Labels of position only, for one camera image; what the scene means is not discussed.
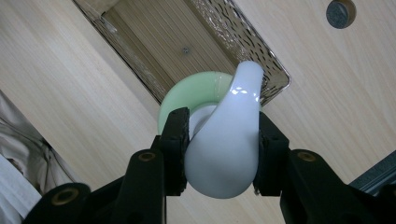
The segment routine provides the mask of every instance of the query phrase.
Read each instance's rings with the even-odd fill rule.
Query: wood grain
[[[291,148],[346,182],[396,148],[396,6],[355,1],[345,30],[330,1],[235,0],[292,77],[264,108]],[[149,147],[158,105],[71,1],[0,0],[0,89],[94,189]],[[213,200],[188,187],[169,223],[283,223],[277,198]]]

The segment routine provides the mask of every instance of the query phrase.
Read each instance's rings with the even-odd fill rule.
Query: fabric
[[[0,167],[0,180],[3,180],[0,181],[0,223],[20,223],[21,218],[27,215],[26,208],[29,211],[32,208],[30,201],[20,198],[24,195],[21,191],[12,189],[34,189],[26,192],[36,199],[36,194],[43,195],[65,183],[80,182],[59,154],[1,91],[0,162],[2,167],[12,167],[12,172]],[[18,178],[19,175],[24,177],[24,181]]]

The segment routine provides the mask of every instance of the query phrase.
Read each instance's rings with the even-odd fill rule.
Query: green plate
[[[187,107],[192,114],[199,105],[219,103],[227,93],[233,76],[221,72],[202,72],[179,81],[165,96],[158,117],[158,133],[163,132],[168,114]]]

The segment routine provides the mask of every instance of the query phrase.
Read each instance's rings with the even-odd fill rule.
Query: green ceramic dish
[[[202,72],[179,81],[165,96],[158,117],[158,133],[163,132],[168,114],[187,107],[190,113],[203,104],[218,104],[227,93],[233,77],[221,72]]]

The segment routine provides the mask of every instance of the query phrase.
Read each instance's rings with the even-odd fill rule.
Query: wooden table
[[[347,183],[396,148],[396,3],[235,0],[292,77],[264,108],[291,148],[318,152]],[[156,134],[158,104],[71,1],[0,0],[0,89],[93,189],[121,176]],[[189,187],[169,223],[283,223],[252,189],[213,200]]]

